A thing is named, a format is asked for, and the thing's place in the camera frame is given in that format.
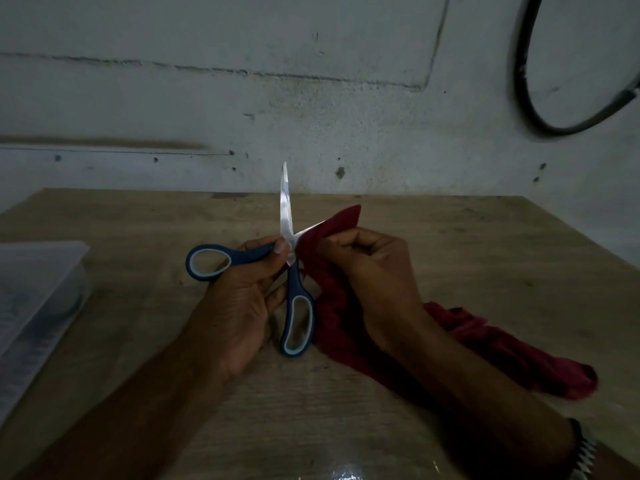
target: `table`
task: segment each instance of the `table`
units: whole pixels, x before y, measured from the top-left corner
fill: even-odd
[[[293,195],[298,231],[362,204],[405,238],[425,300],[464,306],[554,355],[592,364],[579,402],[543,397],[640,462],[640,273],[519,197]],[[184,258],[278,232],[277,194],[45,189],[0,215],[0,241],[78,239],[93,294],[0,431],[22,468],[180,330],[204,292]],[[169,479],[464,478],[440,420],[311,347],[268,343]]]

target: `bracelet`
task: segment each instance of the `bracelet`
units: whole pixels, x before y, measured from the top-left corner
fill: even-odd
[[[569,476],[569,480],[592,480],[593,473],[591,469],[593,467],[593,460],[596,457],[598,441],[591,434],[590,430],[581,425],[577,419],[571,418],[569,421],[573,427],[576,442],[579,443],[575,467],[571,472],[571,476]]]

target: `black cable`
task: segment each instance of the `black cable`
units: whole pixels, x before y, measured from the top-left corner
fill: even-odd
[[[529,44],[531,43],[531,34],[533,32],[533,27],[536,24],[538,10],[540,10],[541,4],[542,0],[529,0],[522,18],[522,26],[520,27],[520,35],[516,46],[515,67],[513,71],[513,88],[515,90],[516,101],[518,102],[518,106],[520,107],[523,117],[528,120],[528,122],[532,124],[533,128],[539,131],[542,136],[567,136],[570,134],[580,133],[585,129],[603,122],[635,99],[640,91],[640,74],[636,76],[631,84],[620,91],[609,104],[604,106],[604,108],[589,119],[584,120],[577,125],[565,128],[551,126],[548,122],[542,119],[536,111],[536,108],[534,108],[531,101],[531,95],[529,94],[529,87],[527,85],[527,58],[529,57]]]

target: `scissor handle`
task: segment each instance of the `scissor handle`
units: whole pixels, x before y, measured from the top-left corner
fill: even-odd
[[[201,244],[194,247],[187,254],[185,265],[187,267],[187,273],[190,277],[197,281],[216,281],[220,274],[228,270],[229,266],[238,266],[239,264],[249,264],[252,262],[260,261],[267,256],[273,249],[273,243],[265,244],[260,248],[251,249],[247,251],[239,251],[237,249],[229,249],[219,244]],[[219,253],[227,257],[227,265],[224,268],[212,273],[201,273],[194,266],[194,259],[200,253],[214,252]]]
[[[294,314],[296,311],[294,305],[297,299],[305,300],[309,306],[309,326],[302,345],[298,348],[290,349],[287,347],[287,341],[293,328]],[[302,281],[300,281],[300,265],[296,260],[289,268],[289,275],[287,277],[287,318],[284,322],[284,332],[280,338],[280,351],[287,357],[297,357],[304,354],[311,343],[315,324],[314,299],[308,291],[305,290],[304,286],[302,286]]]

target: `scissors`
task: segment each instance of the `scissors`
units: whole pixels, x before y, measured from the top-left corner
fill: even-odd
[[[305,290],[304,286],[302,286],[302,282],[300,280],[300,264],[296,257],[296,245],[304,233],[313,229],[318,224],[312,225],[299,233],[293,234],[291,197],[289,196],[289,176],[287,175],[287,163],[283,163],[282,177],[280,179],[280,234],[289,245],[289,254],[287,255],[289,275],[287,277],[287,318],[285,320],[284,332],[280,338],[280,351],[288,357],[297,357],[304,354],[309,343],[311,343],[311,337],[313,336],[316,318],[314,314],[314,299],[308,291]],[[231,266],[260,261],[271,252],[273,246],[274,244],[271,243],[252,250],[238,251],[220,246],[219,244],[201,244],[190,250],[189,254],[187,254],[187,273],[197,281],[215,282],[220,275]],[[227,258],[227,265],[212,273],[199,272],[194,265],[194,259],[198,254],[204,252],[222,254]],[[303,300],[306,302],[309,309],[309,320],[307,332],[302,344],[296,348],[290,348],[287,343],[293,329],[296,300]]]

